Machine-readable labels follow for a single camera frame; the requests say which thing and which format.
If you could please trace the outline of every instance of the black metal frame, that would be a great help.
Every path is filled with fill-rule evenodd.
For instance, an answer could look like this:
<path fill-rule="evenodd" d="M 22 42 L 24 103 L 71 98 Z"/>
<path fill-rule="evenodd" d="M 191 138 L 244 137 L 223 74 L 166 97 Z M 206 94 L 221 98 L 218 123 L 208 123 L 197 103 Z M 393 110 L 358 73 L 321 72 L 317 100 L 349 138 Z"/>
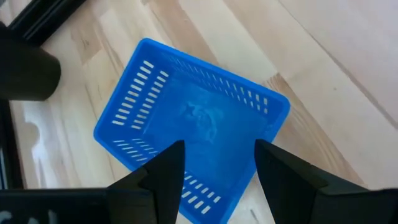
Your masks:
<path fill-rule="evenodd" d="M 264 140 L 254 158 L 276 223 L 398 223 L 398 189 L 364 189 Z"/>
<path fill-rule="evenodd" d="M 84 2 L 33 0 L 8 28 L 22 40 L 40 46 Z M 0 100 L 0 190 L 22 188 L 24 184 L 10 106 L 8 101 Z"/>
<path fill-rule="evenodd" d="M 108 188 L 0 190 L 0 223 L 174 224 L 184 171 L 177 141 Z"/>

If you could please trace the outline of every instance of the wood plank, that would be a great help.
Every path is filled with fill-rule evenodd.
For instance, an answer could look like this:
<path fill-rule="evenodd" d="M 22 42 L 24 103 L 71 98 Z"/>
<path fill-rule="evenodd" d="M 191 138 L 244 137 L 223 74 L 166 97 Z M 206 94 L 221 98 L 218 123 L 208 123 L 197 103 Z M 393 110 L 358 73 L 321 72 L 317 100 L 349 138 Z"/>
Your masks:
<path fill-rule="evenodd" d="M 0 21 L 8 26 L 31 1 L 32 0 L 5 0 L 3 4 L 0 3 Z"/>
<path fill-rule="evenodd" d="M 267 81 L 266 87 L 286 96 L 291 105 L 289 116 L 274 144 L 321 169 L 366 187 L 289 84 L 276 75 Z"/>
<path fill-rule="evenodd" d="M 256 83 L 276 75 L 272 62 L 225 3 L 180 0 L 180 4 L 221 67 Z"/>
<path fill-rule="evenodd" d="M 396 2 L 280 1 L 398 128 Z"/>
<path fill-rule="evenodd" d="M 174 47 L 217 64 L 213 52 L 177 0 L 153 0 L 144 4 L 149 4 Z"/>
<path fill-rule="evenodd" d="M 224 1 L 363 182 L 398 186 L 397 130 L 289 12 L 276 0 Z"/>

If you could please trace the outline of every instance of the blue plastic basket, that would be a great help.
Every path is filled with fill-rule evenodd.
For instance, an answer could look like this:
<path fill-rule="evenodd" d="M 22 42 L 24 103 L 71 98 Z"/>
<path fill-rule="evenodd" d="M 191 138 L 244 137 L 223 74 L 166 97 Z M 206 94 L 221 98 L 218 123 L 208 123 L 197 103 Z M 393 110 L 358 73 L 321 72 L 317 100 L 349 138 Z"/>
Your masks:
<path fill-rule="evenodd" d="M 254 141 L 272 141 L 286 97 L 150 39 L 140 41 L 95 127 L 131 170 L 185 140 L 180 212 L 226 223 L 256 171 Z"/>

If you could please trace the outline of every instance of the wooden floor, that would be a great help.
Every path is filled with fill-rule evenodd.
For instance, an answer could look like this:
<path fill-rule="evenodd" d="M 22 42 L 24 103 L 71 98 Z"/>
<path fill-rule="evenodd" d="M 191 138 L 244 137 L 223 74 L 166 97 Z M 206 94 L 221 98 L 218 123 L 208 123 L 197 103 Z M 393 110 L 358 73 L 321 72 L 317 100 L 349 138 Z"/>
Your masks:
<path fill-rule="evenodd" d="M 10 23 L 26 2 L 7 0 L 0 20 Z M 12 102 L 25 184 L 102 187 L 128 173 L 93 128 L 136 44 L 150 37 L 287 96 L 274 144 L 370 189 L 398 187 L 394 4 L 89 0 L 44 45 L 62 64 L 55 94 Z M 273 222 L 257 176 L 230 222 Z"/>

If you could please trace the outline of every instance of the basket slot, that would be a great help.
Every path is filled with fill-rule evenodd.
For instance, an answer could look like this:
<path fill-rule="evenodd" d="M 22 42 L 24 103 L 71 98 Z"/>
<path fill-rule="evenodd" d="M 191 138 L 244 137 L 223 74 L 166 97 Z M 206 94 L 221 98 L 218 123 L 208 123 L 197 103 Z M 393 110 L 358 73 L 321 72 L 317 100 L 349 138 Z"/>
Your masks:
<path fill-rule="evenodd" d="M 156 92 L 156 93 L 160 93 L 160 89 L 158 89 L 158 88 L 152 87 L 151 90 Z"/>
<path fill-rule="evenodd" d="M 148 96 L 151 96 L 151 97 L 153 97 L 153 98 L 157 98 L 157 95 L 156 95 L 156 94 L 153 94 L 153 93 L 148 93 Z"/>
<path fill-rule="evenodd" d="M 122 103 L 122 106 L 132 109 L 132 105 L 128 103 Z"/>
<path fill-rule="evenodd" d="M 140 78 L 142 78 L 142 79 L 144 79 L 144 80 L 147 80 L 148 79 L 148 76 L 146 76 L 146 75 L 144 75 L 144 74 L 142 74 L 142 73 L 137 73 L 137 76 L 138 77 L 140 77 Z"/>
<path fill-rule="evenodd" d="M 127 101 L 130 101 L 131 103 L 135 103 L 135 102 L 136 102 L 135 99 L 130 98 L 130 97 L 128 97 L 128 96 L 124 97 L 124 99 L 127 100 Z"/>
<path fill-rule="evenodd" d="M 167 74 L 167 73 L 165 73 L 165 72 L 163 72 L 163 71 L 160 71 L 160 74 L 163 75 L 163 76 L 165 76 L 166 78 L 169 77 L 169 74 Z"/>
<path fill-rule="evenodd" d="M 150 74 L 150 70 L 148 70 L 147 68 L 144 68 L 143 66 L 139 67 L 139 69 L 147 74 Z"/>
<path fill-rule="evenodd" d="M 185 171 L 182 190 L 182 201 L 191 206 L 200 215 L 207 215 L 210 209 L 215 207 L 222 199 L 214 190 L 205 187 L 204 183 L 201 183 L 199 179 L 187 171 Z"/>
<path fill-rule="evenodd" d="M 124 125 L 123 122 L 115 121 L 115 120 L 113 120 L 112 123 L 113 123 L 113 124 L 117 124 L 117 125 L 121 125 L 121 126 Z"/>
<path fill-rule="evenodd" d="M 140 111 L 141 113 L 149 114 L 149 111 L 144 110 L 144 109 L 140 109 L 139 111 Z"/>
<path fill-rule="evenodd" d="M 130 145 L 129 143 L 121 143 L 121 144 L 117 144 L 116 146 L 128 146 Z"/>
<path fill-rule="evenodd" d="M 137 123 L 137 124 L 144 124 L 144 122 L 143 122 L 143 121 L 136 120 L 136 119 L 134 120 L 134 122 L 135 122 L 135 123 Z"/>
<path fill-rule="evenodd" d="M 154 100 L 152 100 L 152 99 L 149 99 L 149 98 L 145 98 L 145 101 L 146 101 L 146 102 L 149 102 L 149 103 L 155 103 L 155 101 L 154 101 Z"/>
<path fill-rule="evenodd" d="M 157 81 L 154 82 L 155 85 L 157 85 L 160 88 L 163 88 L 163 84 L 158 83 Z"/>
<path fill-rule="evenodd" d="M 139 162 L 139 161 L 145 161 L 145 160 L 147 160 L 148 158 L 140 158 L 140 159 L 137 159 L 137 162 Z"/>
<path fill-rule="evenodd" d="M 142 106 L 143 106 L 143 107 L 146 107 L 146 108 L 149 108 L 149 109 L 151 109 L 151 108 L 152 108 L 152 106 L 151 106 L 151 105 L 148 105 L 148 104 L 146 104 L 146 103 L 143 103 L 143 104 L 142 104 Z"/>
<path fill-rule="evenodd" d="M 130 114 L 130 111 L 122 109 L 122 108 L 118 109 L 118 112 L 125 113 L 125 114 Z"/>
<path fill-rule="evenodd" d="M 135 89 L 135 90 L 137 90 L 137 91 L 142 91 L 142 88 L 141 88 L 141 87 L 138 87 L 138 86 L 136 86 L 136 85 L 134 85 L 134 84 L 131 85 L 131 88 L 133 88 L 133 89 Z"/>
<path fill-rule="evenodd" d="M 158 77 L 156 77 L 156 79 L 158 79 L 158 80 L 160 80 L 160 81 L 162 81 L 162 82 L 166 82 L 166 79 L 164 79 L 164 78 L 162 78 L 162 77 L 160 77 L 160 76 L 158 76 Z"/>
<path fill-rule="evenodd" d="M 137 114 L 137 118 L 147 119 L 147 116 L 144 116 L 144 115 L 141 115 L 141 114 Z"/>
<path fill-rule="evenodd" d="M 127 119 L 127 117 L 126 117 L 126 116 L 119 115 L 119 114 L 117 114 L 117 115 L 115 116 L 115 118 L 119 118 L 119 119 Z"/>
<path fill-rule="evenodd" d="M 149 68 L 154 68 L 154 67 L 155 67 L 153 64 L 151 64 L 150 62 L 148 62 L 148 61 L 146 61 L 146 60 L 144 60 L 143 62 L 144 62 L 144 64 L 145 64 L 146 66 L 148 66 Z"/>
<path fill-rule="evenodd" d="M 140 85 L 145 85 L 145 83 L 143 81 L 139 80 L 138 78 L 133 79 L 133 81 Z"/>
<path fill-rule="evenodd" d="M 195 82 L 203 88 L 224 94 L 229 98 L 244 103 L 263 116 L 267 116 L 268 109 L 266 107 L 268 105 L 268 99 L 265 96 L 261 96 L 260 93 L 245 86 L 237 86 L 233 81 L 225 77 L 217 77 L 217 75 L 211 71 L 184 62 L 181 58 L 166 54 L 163 54 L 163 56 L 174 63 L 172 68 L 177 73 L 179 72 L 181 75 L 195 80 Z"/>
<path fill-rule="evenodd" d="M 139 96 L 138 93 L 135 93 L 135 92 L 133 92 L 133 91 L 128 91 L 127 93 L 130 94 L 130 95 L 132 95 L 132 96 L 135 96 L 135 97 L 138 97 L 138 96 Z"/>

